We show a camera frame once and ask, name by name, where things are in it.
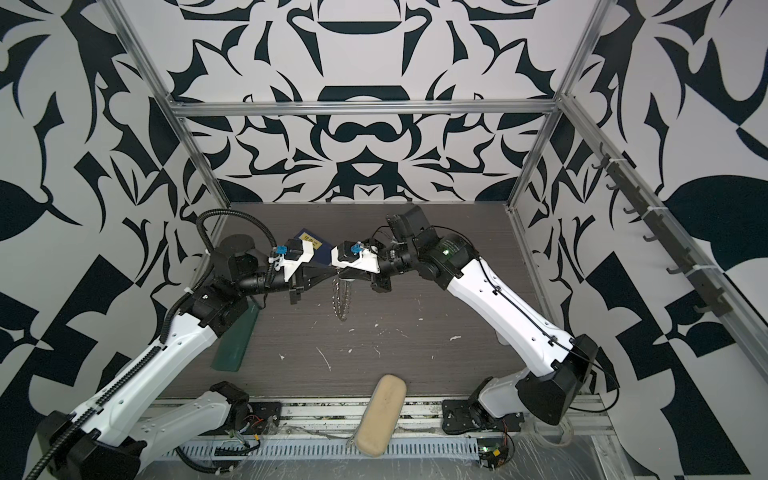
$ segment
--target green sponge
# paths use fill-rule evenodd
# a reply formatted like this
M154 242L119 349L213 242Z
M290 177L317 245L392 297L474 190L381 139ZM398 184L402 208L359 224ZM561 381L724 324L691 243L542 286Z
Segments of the green sponge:
M219 341L219 349L210 367L220 372L236 372L243 363L243 356L248 348L250 335L253 333L253 326L256 325L256 318L259 316L259 306L248 297L248 310L235 320L229 330L227 330Z

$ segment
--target zip tie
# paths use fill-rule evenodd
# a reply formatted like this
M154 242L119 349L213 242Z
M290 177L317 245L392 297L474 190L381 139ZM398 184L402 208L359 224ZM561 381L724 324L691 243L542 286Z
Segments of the zip tie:
M104 410L104 407L97 404L95 397L91 397L85 402L85 406L87 406L89 409L96 410L96 413L101 413L102 410Z
M669 210L669 209L666 207L648 207L647 209L645 209L645 212L642 215L640 215L640 220L645 220L645 216L655 210Z
M685 273L685 276L690 276L693 272L697 272L698 270L717 270L720 271L720 268L717 265L694 265Z

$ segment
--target hook rack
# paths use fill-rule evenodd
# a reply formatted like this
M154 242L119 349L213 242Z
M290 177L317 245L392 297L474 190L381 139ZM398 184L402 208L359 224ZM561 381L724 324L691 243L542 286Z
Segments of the hook rack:
M723 316L733 311L728 300L723 298L723 289L716 286L713 275L707 270L717 269L715 265L697 261L697 256L691 251L690 238L672 217L669 209L660 204L650 188L630 168L626 159L603 159L608 176L615 182L607 185L609 190L620 190L629 201L631 208L624 208L626 214L641 213L641 219L650 229L651 236L643 236L647 242L658 241L675 262L675 267L667 268L670 275L683 273L690 281L699 296L707 304L705 309L716 316Z

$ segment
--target black cable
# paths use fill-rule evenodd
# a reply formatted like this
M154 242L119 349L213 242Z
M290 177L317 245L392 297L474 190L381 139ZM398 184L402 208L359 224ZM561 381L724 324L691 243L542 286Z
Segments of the black cable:
M181 459L184 464L192 468L195 472L200 473L207 473L207 474L216 474L216 472L220 471L220 468L218 467L208 467L205 465L200 465L199 463L196 463L192 458L187 457L187 454L184 453L184 450L181 449L181 447L176 447L174 449L174 452L176 452L176 455L179 455L179 458Z
M370 237L368 237L368 240L371 242L371 244L373 244L373 237L375 237L375 236L376 236L376 234L377 234L377 233L378 233L378 232L379 232L379 231L380 231L382 228L389 228L390 230L392 229L392 227L390 227L389 225L382 225L381 227L379 227L379 228L377 228L376 230L374 230L374 231L373 231L373 235L371 235ZM387 261L387 260L388 260L386 257L382 257L382 255L381 255L381 252L378 252L378 251L377 251L377 252L374 252L374 253L376 254L376 256L377 256L377 257L378 257L380 260L384 260L384 261Z
M203 239L203 245L205 245L206 250L208 250L208 253L214 251L214 245L210 242L210 238L208 238L208 233L205 231L205 226L203 225L203 222L213 216L218 215L229 215L231 217L238 217L242 218L243 220L247 220L251 222L252 224L256 225L259 230L261 230L264 233L264 236L266 236L267 241L270 242L270 247L272 247L271 255L274 255L274 251L277 248L277 242L275 241L275 236L272 235L272 232L270 232L270 229L266 227L263 223L261 223L261 220L257 219L253 215L246 214L245 212L241 212L239 210L229 210L227 208L214 208L212 210L206 210L200 215L197 216L197 220L195 221L195 227L197 227L197 233L200 235L200 238ZM273 280L275 280L275 264L270 263L270 265L266 269L266 277L264 282L264 287L266 289L269 289L272 286Z
M457 230L453 230L452 228L448 228L448 227L440 227L440 226L438 226L438 225L433 225L433 226L434 226L435 228L443 228L443 229L445 229L445 230L450 230L450 231L452 231L453 233L457 233L457 234L458 234L459 236L461 236L461 237L462 237L464 240L466 240L467 242L469 242L469 245L470 245L470 246L472 246L472 249L473 249L473 250L477 251L477 249L475 249L475 245L473 245L473 244L472 244L472 241L471 241L469 238L467 238L467 236L466 236L466 235L464 235L463 233L461 233L461 232L459 232L459 231L457 231ZM576 357L578 357L579 359L582 359L582 360L584 360L584 361L585 361L585 362L586 362L586 363L587 363L589 366L593 366L593 367L595 367L596 369L599 369L601 372L603 372L603 374L604 374L604 375L605 375L607 378L610 378L611 380L613 380L614 384L616 385L616 398L614 399L614 401L613 401L613 402L612 402L612 403L611 403L609 406L605 407L605 408L604 408L604 409L602 409L602 410L583 410L583 409L577 409L577 408L575 408L575 407L568 407L568 408L569 408L569 409L572 409L572 410L576 410L576 411L578 411L578 412L586 412L586 413L602 413L602 412L607 412L608 410L610 410L610 409L614 408L614 406L616 405L616 403L617 403L617 402L618 402L618 400L619 400L619 382L618 382L618 381L615 379L615 377L614 377L613 375L611 375L610 373L606 372L606 371L603 369L603 367L601 367L601 366L599 366L598 364L596 364L596 363L594 363L594 362L590 361L588 358L586 358L586 357L582 356L581 354L579 354L579 353L575 352L573 349L569 349L569 348L567 348L567 347L563 346L561 343L559 343L559 342L557 341L557 338L556 338L556 337L554 337L554 336L552 336L552 335L549 335L548 333L546 333L546 332L544 331L544 329L542 329L542 328L541 328L541 326L539 326L539 324L538 324L538 323L536 323L536 322L535 322L535 321L534 321L534 320L533 320L533 319L532 319L532 318L531 318L531 317L530 317L530 316L529 316L529 315L528 315L528 314L527 314L525 311L523 311L523 309L522 309L522 308L520 308L520 306L518 306L518 304L517 304L517 303L513 302L513 301L512 301L512 300L511 300L509 297L507 297L507 296L504 294L504 292L502 292L502 289L501 289L501 287L500 287L500 286L498 286L498 285L494 285L494 283L491 281L491 277L489 277L489 276L488 276L488 273L485 271L485 267L484 267L484 266L483 266L483 264L482 264L482 258L481 258L480 260L478 260L478 263L480 263L480 269L482 270L482 273L483 273L483 275L485 275L485 279L486 279L486 281L488 281L488 285L490 285L490 286L493 288L494 292L495 292L497 295L501 295L501 296L502 296L502 298L503 298L504 300L507 300L509 303L511 303L511 304L513 305L513 307L514 307L514 308L518 309L518 311L519 311L520 313L522 313L522 314L523 314L523 316L524 316L526 319L528 319L528 321L529 321L529 322L531 322L531 324L532 324L533 326L535 326L535 327L538 329L538 331L539 331L539 332L541 332L541 334L542 334L542 335L546 336L546 337L549 339L549 341L550 341L551 343L553 343L553 344L555 344L555 345L559 346L560 348L562 348L563 350L565 350L565 351L567 351L567 352L569 352L569 353L573 353L573 354L574 354Z
M205 269L203 272L203 275L200 277L200 279L192 286L192 290L195 291L201 286L203 286L203 283L205 282L205 279L208 278L211 272L214 271L214 263L209 262L208 268ZM168 334L170 333L170 324L174 321L174 317L176 316L176 312L181 308L181 305L186 302L190 297L192 296L191 293L185 292L184 295L181 296L178 300L176 300L176 303L171 306L170 309L165 313L165 318L163 319L163 326L160 328L160 343L165 344L168 340Z
M114 394L122 388L123 385L125 385L128 380L133 378L139 370L141 370L144 365L146 365L150 360L154 358L159 352L161 351L161 348L159 346L153 347L149 352L147 352L147 355L145 355L141 360L139 360L136 365L134 365L128 372L120 377L120 379L115 382L115 384L109 388L104 394L99 397L98 400L96 400L96 405L103 406L106 402L109 401L109 399L114 396ZM64 446L65 443L69 442L71 437L74 435L75 432L80 430L82 426L88 421L89 418L91 418L96 413L96 410L93 408L89 408L85 412L82 413L78 417L77 420L75 420L72 425L69 426L68 429L62 433L55 442L53 442L53 445L51 445L51 448L48 449L48 451L43 454L42 457L38 460L37 463L35 463L35 466L31 468L29 473L26 476L26 480L35 480L42 474L43 470L45 470L45 467L48 465L48 463L51 462L51 460L56 456L59 450Z
M464 240L467 240L467 243L469 243L469 246L472 247L472 249L474 251L477 251L477 249L475 248L475 245L472 243L472 241L466 235L464 235L463 233L459 232L458 230L453 230L452 228L448 228L448 227L440 227L439 225L432 225L432 226L434 228L442 228L443 230L450 230L453 233L458 234L461 238L463 238Z
M230 215L233 217L239 217L243 218L244 220L248 220L249 222L253 223L259 229L264 232L264 235L266 235L266 239L270 242L270 246L275 249L277 247L277 242L275 241L275 237L272 235L272 232L270 232L270 229L266 227L263 223L261 223L257 218L252 217L249 214L246 214L244 212L240 212L238 210L228 210L223 208L215 208L212 210L207 210L203 213L201 213L197 217L197 221L195 222L197 227L197 233L200 235L200 238L203 240L203 245L208 250L208 253L214 251L214 245L211 243L210 238L208 237L208 233L205 231L205 226L203 225L203 222L208 217L212 217L213 215ZM210 273L213 271L214 265L211 263L208 268L206 268L206 271L204 274L200 277L200 279L195 283L192 290L197 290L201 286L203 286L203 282L205 282L205 279L208 278ZM267 269L266 272L267 275L267 287L271 285L272 280L275 275L274 270L274 263L270 263L270 266ZM189 297L191 296L190 293L185 293L181 296L179 300L174 303L174 305L166 312L163 325L161 327L161 333L159 336L159 340L161 343L165 344L168 334L170 332L170 325L173 322L173 318L176 315L176 312L179 310L179 307L182 303L184 303ZM266 305L266 294L264 295L264 301ZM127 382L128 380L132 379L136 374L144 368L147 363L149 363L150 360L152 360L160 351L162 348L159 346L153 347L147 355L145 355L141 360L139 360L136 365L134 365L128 372L126 372L120 379L115 382L112 387L109 388L101 397L99 397L98 400L96 400L96 405L103 406L106 402L108 402L112 396L114 396L115 393L118 392ZM25 480L35 480L42 474L43 470L45 470L45 467L48 466L48 463L51 462L51 460L56 456L59 450L64 446L65 443L67 443L71 437L74 435L74 433L81 429L81 427L96 413L96 410L93 408L87 409L85 412L82 413L78 417L77 420L75 420L69 428L67 428L59 437L56 439L55 442L51 445L51 448L48 449L46 453L43 454L42 457L35 463L35 466L33 466L29 473L26 476ZM182 461L186 457L186 455L180 451L180 449L177 449L177 453L180 453L180 457L182 458Z
M505 423L505 424L504 424L504 427L505 427L505 429L504 429L504 431L503 431L503 433L504 433L504 436L506 437L506 438L504 439L504 446L506 446L506 444L507 444L507 439L508 439L508 440L509 440L509 443L512 445L512 447L511 447L511 452L508 452L508 453L507 453L507 458L505 458L505 459L504 459L504 461L503 461L503 463L501 463L501 464L499 465L499 468L501 468L501 466L502 466L502 465L504 465L504 464L506 464L506 463L510 462L510 461L511 461L511 460L512 460L512 459L515 457L515 453L517 453L517 446L515 446L515 440L513 440L513 439L512 439L512 435L509 435L509 431L506 429L506 426L507 426L507 424ZM494 429L494 431L496 431L496 432L502 432L502 430L499 430L499 429ZM493 458L495 457L495 455L493 455L493 452L491 452L491 453L480 453L480 454L478 455L478 457L480 458L479 464L480 464L480 466L481 466L481 467L483 467L483 468L487 468L488 470L495 470L495 468L493 468L493 467L490 467L490 466L487 466L487 465L483 465L483 464L482 464L482 463L483 463L483 461L488 461L488 460L490 460L490 459L493 459Z
M602 413L602 412L607 412L608 410L614 408L614 405L616 405L616 403L619 401L619 382L616 381L616 379L614 378L613 375L611 375L610 373L606 372L603 369L603 367L601 367L601 366L599 366L599 365L597 365L595 363L593 363L592 366L595 367L596 369L599 369L601 372L603 372L603 375L605 375L607 378L613 380L614 385L616 385L616 398L614 399L613 402L611 402L611 404L609 406L607 406L607 407L605 407L604 409L601 409L601 410L584 410L584 409L577 409L576 407L568 407L569 409L576 410L577 412Z
M256 444L252 447L246 447L245 449L238 450L238 449L228 449L225 447L218 447L216 450L214 450L215 455L224 457L224 456L234 456L234 455L248 455L251 452L255 452L259 449L261 446L261 440L256 440Z

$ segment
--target patterned backdrop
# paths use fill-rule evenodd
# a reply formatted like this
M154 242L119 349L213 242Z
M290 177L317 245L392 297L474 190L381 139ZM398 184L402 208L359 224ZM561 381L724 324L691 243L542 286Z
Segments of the patterned backdrop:
M17 480L40 419L157 335L216 204L93 1L0 2L0 119L0 478Z
M551 98L594 0L130 0L184 101Z
M231 201L507 200L541 114L190 118Z
M619 0L575 89L763 318L767 19L761 0ZM672 260L643 240L597 162L562 120L518 211L558 315L601 345L621 385L610 415L636 474L764 478L768 385L717 318L694 310L703 301L667 274Z

